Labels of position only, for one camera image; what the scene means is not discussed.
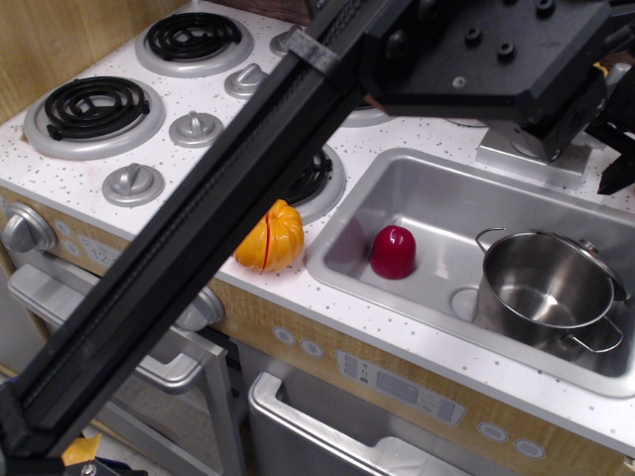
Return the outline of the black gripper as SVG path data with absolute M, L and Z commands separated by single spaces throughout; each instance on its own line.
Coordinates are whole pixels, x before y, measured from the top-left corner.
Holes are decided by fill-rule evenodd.
M 606 96 L 605 76 L 600 68 L 592 66 L 573 97 L 560 109 L 538 124 L 520 129 L 520 146 L 537 159 L 554 161 L 593 121 L 585 130 L 588 135 L 612 149 L 633 149 L 634 79 L 622 78 L 602 108 Z M 623 153 L 601 174 L 597 193 L 614 194 L 633 183 L 634 153 Z

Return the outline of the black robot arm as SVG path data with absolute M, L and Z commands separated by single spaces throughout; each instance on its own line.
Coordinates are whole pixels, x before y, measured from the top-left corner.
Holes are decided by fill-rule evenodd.
M 2 394 L 2 448 L 51 458 L 103 406 L 363 95 L 395 115 L 534 125 L 548 109 L 593 105 L 594 62 L 623 30 L 608 1 L 334 1 L 143 222 L 131 247 L 60 339 Z M 495 401 L 609 447 L 634 453 L 634 394 L 584 385 L 572 365 L 448 313 L 450 293 L 480 279 L 481 229 L 553 230 L 588 239 L 627 289 L 634 286 L 634 217 L 545 188 L 457 168 L 413 151 L 365 160 L 365 176 L 308 253 L 340 298 L 369 302 L 393 351 L 456 376 L 478 353 L 509 360 L 461 378 Z

